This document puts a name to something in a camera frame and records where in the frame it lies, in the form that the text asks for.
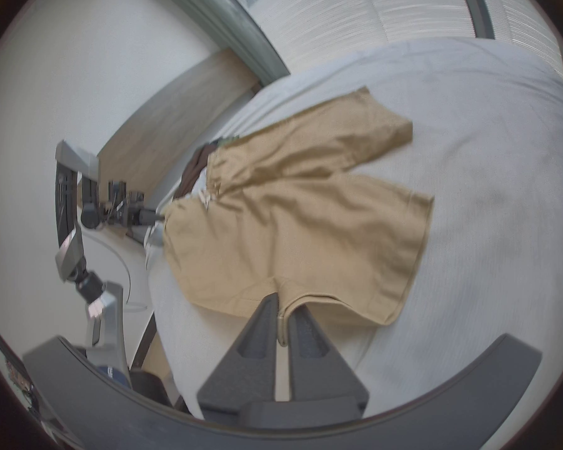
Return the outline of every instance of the white wall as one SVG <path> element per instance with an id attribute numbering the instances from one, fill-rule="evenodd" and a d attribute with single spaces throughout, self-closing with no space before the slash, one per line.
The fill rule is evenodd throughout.
<path id="1" fill-rule="evenodd" d="M 54 150 L 97 153 L 147 99 L 217 46 L 168 0 L 35 0 L 0 43 L 0 334 L 19 355 L 60 334 L 82 343 L 83 301 L 54 255 Z M 98 237 L 131 273 L 131 301 L 150 307 L 145 255 Z M 84 238 L 88 266 L 128 289 L 127 272 Z M 128 359 L 150 308 L 124 314 Z"/>

